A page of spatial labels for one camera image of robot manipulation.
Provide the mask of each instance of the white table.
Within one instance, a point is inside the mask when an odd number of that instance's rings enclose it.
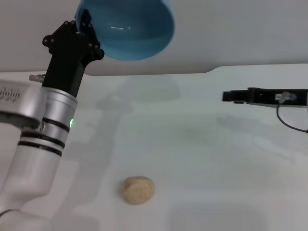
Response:
[[[308,88],[308,65],[85,76],[52,190],[25,210],[50,218],[56,231],[307,230],[308,135],[282,125],[273,108],[221,102],[223,91],[248,87]],[[305,108],[281,114],[308,128]],[[1,128],[0,183],[19,136]],[[138,175],[156,192],[128,205],[119,186]]]

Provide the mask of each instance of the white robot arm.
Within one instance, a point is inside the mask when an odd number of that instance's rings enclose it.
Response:
[[[42,87],[0,81],[0,122],[21,130],[9,173],[0,191],[0,231],[51,231],[50,223],[20,211],[25,203],[46,195],[53,182],[85,67],[103,58],[87,10],[82,27],[64,22],[43,45],[52,59]]]

